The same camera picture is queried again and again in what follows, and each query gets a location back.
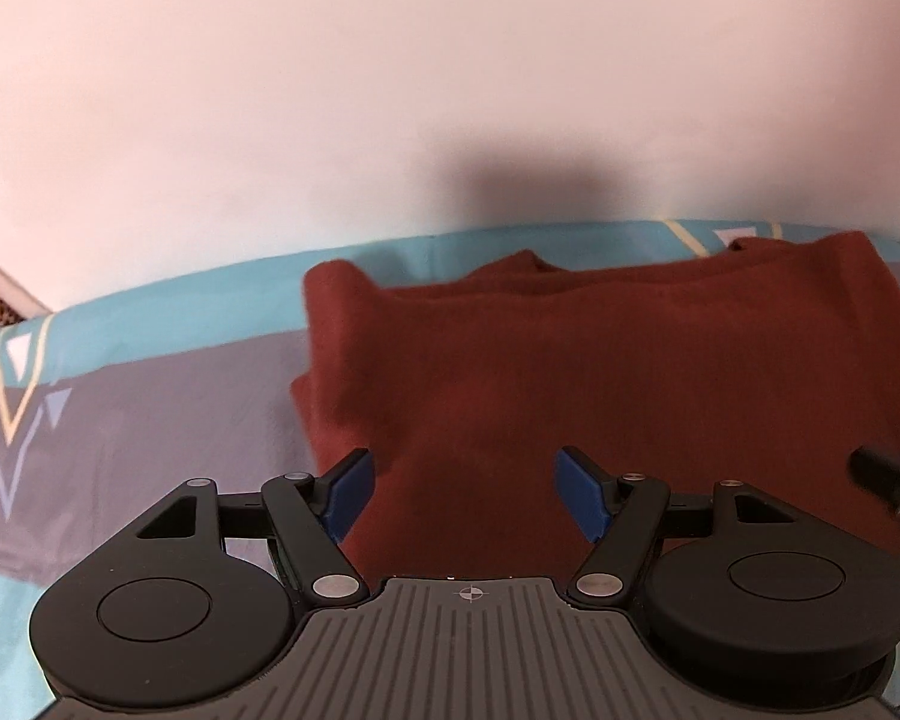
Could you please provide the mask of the dark red knit sweater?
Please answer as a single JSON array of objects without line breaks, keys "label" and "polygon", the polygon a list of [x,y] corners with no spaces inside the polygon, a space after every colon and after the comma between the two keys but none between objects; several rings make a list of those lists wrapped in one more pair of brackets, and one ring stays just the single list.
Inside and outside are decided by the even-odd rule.
[{"label": "dark red knit sweater", "polygon": [[900,286],[860,232],[608,270],[520,252],[418,288],[333,260],[304,298],[318,466],[375,458],[344,542],[368,582],[567,580],[589,545],[554,487],[566,445],[681,493],[741,479],[900,554],[845,469],[862,445],[900,460]]}]

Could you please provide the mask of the blue grey patterned bedsheet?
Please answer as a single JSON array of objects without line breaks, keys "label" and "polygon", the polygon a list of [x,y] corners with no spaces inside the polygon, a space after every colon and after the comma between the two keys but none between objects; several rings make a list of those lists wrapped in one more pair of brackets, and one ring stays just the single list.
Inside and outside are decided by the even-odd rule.
[{"label": "blue grey patterned bedsheet", "polygon": [[[79,718],[29,642],[41,592],[192,476],[229,491],[306,470],[290,383],[313,252],[131,289],[0,330],[0,718]],[[621,621],[554,595],[398,587],[320,622],[272,688],[221,718],[727,718]]]}]

